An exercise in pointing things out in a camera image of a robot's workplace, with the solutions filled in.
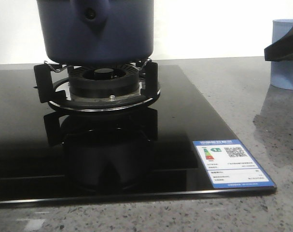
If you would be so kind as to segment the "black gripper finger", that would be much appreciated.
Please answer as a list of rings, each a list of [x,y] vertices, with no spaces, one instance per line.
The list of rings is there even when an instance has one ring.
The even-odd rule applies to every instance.
[[[293,26],[279,40],[264,49],[265,61],[293,61]]]

